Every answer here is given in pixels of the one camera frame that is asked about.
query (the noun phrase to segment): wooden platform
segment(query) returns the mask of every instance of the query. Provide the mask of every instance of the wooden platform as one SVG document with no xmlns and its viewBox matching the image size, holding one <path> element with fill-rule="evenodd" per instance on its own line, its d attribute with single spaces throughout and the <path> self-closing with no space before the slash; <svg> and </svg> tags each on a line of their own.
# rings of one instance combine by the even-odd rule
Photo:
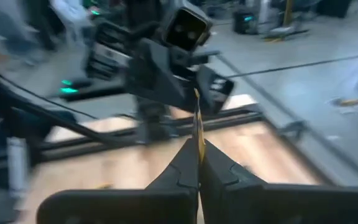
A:
<svg viewBox="0 0 358 224">
<path fill-rule="evenodd" d="M 250 103 L 254 103 L 250 96 L 237 95 L 231 97 L 226 108 Z M 172 108 L 172 114 L 176 118 L 192 116 L 175 108 Z M 135 123 L 124 118 L 109 118 L 84 125 L 95 131 L 108 132 L 129 128 Z M 49 141 L 78 137 L 71 131 L 56 128 Z M 267 182 L 321 183 L 263 122 L 210 131 L 205 138 Z M 27 198 L 18 205 L 23 214 L 17 223 L 35 224 L 40 203 L 61 190 L 96 189 L 104 184 L 111 184 L 114 189 L 143 189 L 166 168 L 185 139 L 152 147 L 127 147 L 41 165 L 35 171 Z M 201 211 L 198 220 L 203 223 Z"/>
</svg>

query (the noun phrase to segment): cable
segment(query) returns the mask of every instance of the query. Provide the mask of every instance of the cable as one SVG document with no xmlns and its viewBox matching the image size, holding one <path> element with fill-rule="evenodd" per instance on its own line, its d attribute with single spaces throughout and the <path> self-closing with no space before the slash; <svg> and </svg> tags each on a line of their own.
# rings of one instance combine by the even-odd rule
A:
<svg viewBox="0 0 358 224">
<path fill-rule="evenodd" d="M 87 116 L 87 117 L 89 117 L 89 118 L 92 118 L 92 119 L 99 119 L 99 118 L 97 118 L 97 117 L 95 117 L 95 116 L 92 116 L 92 115 L 90 115 L 90 114 L 87 114 L 87 113 L 84 113 L 84 112 L 81 112 L 81 111 L 78 111 L 78 110 L 69 108 L 69 107 L 67 107 L 67 106 L 63 106 L 63 105 L 61 105 L 61 104 L 59 104 L 59 103 L 56 103 L 56 102 L 53 102 L 53 101 L 51 101 L 51 100 L 48 100 L 48 99 L 46 99 L 45 97 L 42 97 L 42 96 L 40 96 L 40 95 L 38 95 L 38 94 L 36 94 L 36 93 L 30 91 L 30 90 L 27 90 L 27 89 L 25 89 L 25 88 L 19 86 L 18 84 L 14 83 L 13 81 L 9 80 L 8 78 L 5 78 L 5 77 L 4 77 L 3 75 L 1 75 L 1 74 L 0 74 L 0 78 L 3 79 L 5 82 L 8 82 L 10 85 L 12 85 L 12 86 L 14 86 L 14 87 L 16 87 L 16 88 L 18 88 L 18 89 L 20 89 L 20 90 L 22 90 L 22 91 L 28 93 L 28 94 L 30 94 L 30 95 L 32 95 L 32 96 L 35 96 L 35 97 L 37 97 L 38 99 L 44 100 L 44 101 L 46 101 L 46 102 L 48 102 L 48 103 L 51 103 L 51 104 L 53 104 L 53 105 L 55 105 L 55 106 L 59 106 L 59 107 L 64 108 L 64 109 L 66 109 L 66 110 L 72 111 L 72 112 L 74 112 L 74 113 L 78 113 L 78 114 L 85 115 L 85 116 Z"/>
</svg>

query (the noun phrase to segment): concrete floor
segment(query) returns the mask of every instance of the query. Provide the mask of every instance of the concrete floor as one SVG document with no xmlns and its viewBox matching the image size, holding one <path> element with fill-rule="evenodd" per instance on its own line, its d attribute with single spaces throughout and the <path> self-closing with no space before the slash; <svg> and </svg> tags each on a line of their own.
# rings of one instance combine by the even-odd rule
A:
<svg viewBox="0 0 358 224">
<path fill-rule="evenodd" d="M 231 31 L 230 25 L 220 25 L 214 27 L 217 35 L 209 41 L 208 47 L 221 50 L 241 73 L 358 56 L 358 12 L 351 13 L 345 20 L 318 17 L 305 24 L 305 27 L 311 29 L 308 35 L 299 35 L 295 39 L 273 44 L 263 42 L 256 36 L 236 35 Z M 49 56 L 48 62 L 32 70 L 7 73 L 6 76 L 24 88 L 40 95 L 49 95 L 61 80 L 84 75 L 80 69 L 83 56 L 80 50 L 72 51 L 62 47 Z M 238 75 L 217 59 L 209 63 L 209 66 L 225 76 Z M 290 108 L 358 166 L 358 113 L 344 115 L 327 103 L 334 97 L 358 95 L 358 57 L 260 73 L 247 78 Z M 234 81 L 237 85 L 235 95 L 252 95 L 260 102 L 267 116 L 279 125 L 291 121 L 290 117 L 281 113 L 252 88 L 244 77 L 236 77 Z M 18 92 L 34 99 L 26 93 Z M 128 113 L 133 110 L 134 104 L 130 95 L 121 95 L 72 103 L 69 107 L 105 118 L 115 113 Z M 79 118 L 81 121 L 88 119 L 81 115 Z M 316 147 L 304 153 L 312 157 L 336 182 L 358 185 L 358 173 L 348 171 L 348 164 L 336 161 L 332 152 Z"/>
</svg>

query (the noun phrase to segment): green light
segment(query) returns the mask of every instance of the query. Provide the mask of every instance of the green light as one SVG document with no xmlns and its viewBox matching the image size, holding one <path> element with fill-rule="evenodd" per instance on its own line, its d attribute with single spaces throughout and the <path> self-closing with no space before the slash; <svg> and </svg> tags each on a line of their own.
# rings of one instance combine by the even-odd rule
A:
<svg viewBox="0 0 358 224">
<path fill-rule="evenodd" d="M 76 93 L 78 90 L 75 90 L 73 88 L 60 88 L 60 91 L 63 93 Z"/>
<path fill-rule="evenodd" d="M 63 80 L 62 83 L 64 85 L 72 85 L 73 84 L 71 81 L 68 81 L 68 80 Z"/>
</svg>

